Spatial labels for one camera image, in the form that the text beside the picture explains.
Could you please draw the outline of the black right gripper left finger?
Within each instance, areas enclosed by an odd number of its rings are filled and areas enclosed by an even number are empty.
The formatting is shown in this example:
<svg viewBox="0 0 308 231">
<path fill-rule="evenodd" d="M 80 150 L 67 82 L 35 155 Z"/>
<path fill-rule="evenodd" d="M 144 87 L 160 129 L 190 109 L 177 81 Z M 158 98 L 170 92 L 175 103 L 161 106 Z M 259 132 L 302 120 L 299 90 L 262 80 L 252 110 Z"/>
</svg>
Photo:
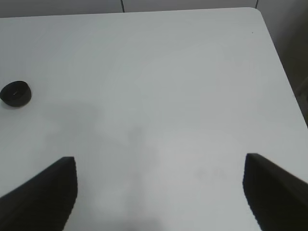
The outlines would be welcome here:
<svg viewBox="0 0 308 231">
<path fill-rule="evenodd" d="M 77 198 L 74 157 L 62 157 L 0 198 L 2 231 L 62 231 Z"/>
</svg>

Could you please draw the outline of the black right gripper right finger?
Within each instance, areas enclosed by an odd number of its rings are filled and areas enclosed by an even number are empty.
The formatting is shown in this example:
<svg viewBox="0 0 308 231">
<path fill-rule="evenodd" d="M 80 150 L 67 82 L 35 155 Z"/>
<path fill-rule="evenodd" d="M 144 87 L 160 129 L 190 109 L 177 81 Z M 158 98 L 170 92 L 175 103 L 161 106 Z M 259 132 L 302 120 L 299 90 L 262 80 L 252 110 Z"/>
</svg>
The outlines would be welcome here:
<svg viewBox="0 0 308 231">
<path fill-rule="evenodd" d="M 308 185 L 259 154 L 247 154 L 243 190 L 263 231 L 308 229 Z"/>
</svg>

